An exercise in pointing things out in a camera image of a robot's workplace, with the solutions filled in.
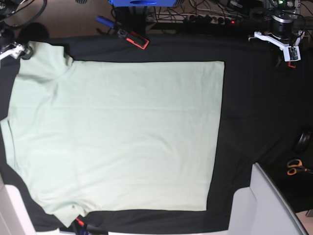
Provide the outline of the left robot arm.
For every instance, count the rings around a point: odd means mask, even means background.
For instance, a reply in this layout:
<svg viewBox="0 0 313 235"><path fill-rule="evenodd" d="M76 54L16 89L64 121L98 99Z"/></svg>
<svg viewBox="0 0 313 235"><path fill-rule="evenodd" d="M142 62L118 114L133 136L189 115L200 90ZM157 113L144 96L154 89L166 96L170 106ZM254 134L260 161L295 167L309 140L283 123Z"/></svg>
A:
<svg viewBox="0 0 313 235"><path fill-rule="evenodd" d="M266 0L264 6L250 9L249 18L264 28L255 31L248 40L258 39L275 46L273 62L296 68L301 60L300 43L308 34L312 37L313 18L300 14L299 0Z"/></svg>

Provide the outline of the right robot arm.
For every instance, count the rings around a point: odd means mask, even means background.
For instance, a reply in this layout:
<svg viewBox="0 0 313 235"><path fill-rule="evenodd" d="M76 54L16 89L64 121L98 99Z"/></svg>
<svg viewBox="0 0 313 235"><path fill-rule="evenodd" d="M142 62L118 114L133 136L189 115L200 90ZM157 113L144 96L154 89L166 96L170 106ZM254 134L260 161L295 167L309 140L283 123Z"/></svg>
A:
<svg viewBox="0 0 313 235"><path fill-rule="evenodd" d="M27 44L20 43L16 40L15 31L22 29L33 23L44 12L47 6L47 0L43 0L40 10L27 22L21 25L8 25L5 21L26 9L33 3L32 0L2 0L0 2L0 59L7 57L14 59L28 60L33 54L33 49Z"/></svg>

